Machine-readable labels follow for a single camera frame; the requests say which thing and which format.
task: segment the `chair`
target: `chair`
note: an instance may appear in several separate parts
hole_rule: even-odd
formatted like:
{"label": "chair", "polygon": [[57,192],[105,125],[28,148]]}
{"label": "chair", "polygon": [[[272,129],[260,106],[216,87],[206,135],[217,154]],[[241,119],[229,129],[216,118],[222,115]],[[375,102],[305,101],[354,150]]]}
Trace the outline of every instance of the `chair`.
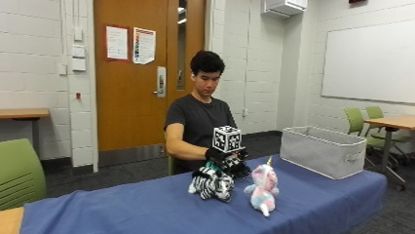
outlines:
{"label": "chair", "polygon": [[0,142],[0,211],[45,198],[44,172],[28,139]]}
{"label": "chair", "polygon": [[169,154],[166,156],[169,157],[169,176],[173,176],[177,174],[177,159]]}
{"label": "chair", "polygon": [[[347,120],[349,120],[349,134],[358,134],[361,136],[365,126],[365,119],[362,112],[358,108],[345,108]],[[383,155],[378,151],[385,150],[386,141],[382,138],[374,138],[371,136],[366,136],[367,147],[374,149],[374,152],[383,157]],[[391,166],[397,170],[398,161],[391,156],[389,157],[394,161],[394,166]],[[374,166],[375,164],[366,157],[366,161]]]}
{"label": "chair", "polygon": [[[379,119],[379,118],[385,118],[385,113],[381,109],[379,106],[369,106],[366,107],[366,111],[367,111],[367,115],[369,115],[369,118],[370,119]],[[378,129],[378,132],[371,134],[371,136],[374,138],[381,138],[381,139],[385,139],[386,138],[386,134],[385,133],[381,133],[381,130],[382,130],[383,126],[379,126],[379,125],[375,125],[375,124],[371,124],[367,128],[367,131],[366,131],[366,135],[365,137],[370,134],[371,130],[373,129]],[[409,136],[401,136],[401,135],[393,135],[391,136],[391,141],[393,142],[398,142],[398,143],[406,143],[406,142],[410,142],[411,141],[411,137]],[[405,156],[406,158],[406,162],[410,161],[410,156],[402,151],[402,149],[395,145],[394,148],[399,151],[399,153]]]}

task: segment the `man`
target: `man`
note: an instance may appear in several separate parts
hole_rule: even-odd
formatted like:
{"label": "man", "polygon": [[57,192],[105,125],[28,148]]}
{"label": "man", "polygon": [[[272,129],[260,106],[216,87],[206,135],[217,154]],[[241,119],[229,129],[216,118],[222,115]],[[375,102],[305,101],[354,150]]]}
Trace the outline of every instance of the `man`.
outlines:
{"label": "man", "polygon": [[212,147],[214,128],[232,126],[234,117],[229,105],[212,95],[220,84],[225,63],[210,51],[200,51],[190,61],[193,91],[177,99],[166,117],[166,150],[177,158],[177,172],[197,170],[214,158],[226,155]]}

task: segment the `gray t-shirt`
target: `gray t-shirt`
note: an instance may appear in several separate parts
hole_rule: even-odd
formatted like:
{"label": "gray t-shirt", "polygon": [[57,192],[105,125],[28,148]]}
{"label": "gray t-shirt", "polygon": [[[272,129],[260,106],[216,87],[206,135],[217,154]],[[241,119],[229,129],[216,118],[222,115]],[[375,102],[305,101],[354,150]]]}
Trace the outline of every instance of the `gray t-shirt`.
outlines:
{"label": "gray t-shirt", "polygon": [[[236,128],[229,105],[213,97],[210,103],[204,103],[193,95],[181,97],[170,105],[165,129],[176,123],[184,125],[182,140],[202,147],[212,147],[214,128],[224,126]],[[178,166],[189,171],[197,170],[205,163],[204,160],[178,160]]]}

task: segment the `air conditioner unit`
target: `air conditioner unit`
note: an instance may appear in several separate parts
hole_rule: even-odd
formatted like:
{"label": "air conditioner unit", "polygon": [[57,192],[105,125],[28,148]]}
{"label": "air conditioner unit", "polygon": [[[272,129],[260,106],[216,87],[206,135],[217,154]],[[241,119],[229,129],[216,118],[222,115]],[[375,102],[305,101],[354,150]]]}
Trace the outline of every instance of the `air conditioner unit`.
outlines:
{"label": "air conditioner unit", "polygon": [[307,0],[262,0],[261,8],[261,14],[286,19],[306,11]]}

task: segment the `unicorn toy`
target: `unicorn toy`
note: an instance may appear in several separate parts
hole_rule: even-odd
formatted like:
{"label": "unicorn toy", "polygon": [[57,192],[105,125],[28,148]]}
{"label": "unicorn toy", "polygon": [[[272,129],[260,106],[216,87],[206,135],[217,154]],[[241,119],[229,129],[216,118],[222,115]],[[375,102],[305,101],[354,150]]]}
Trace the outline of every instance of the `unicorn toy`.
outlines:
{"label": "unicorn toy", "polygon": [[254,184],[245,187],[244,192],[252,193],[250,204],[254,209],[260,210],[264,216],[270,215],[270,211],[275,208],[275,198],[279,194],[278,178],[272,167],[273,157],[268,164],[260,165],[252,172]]}

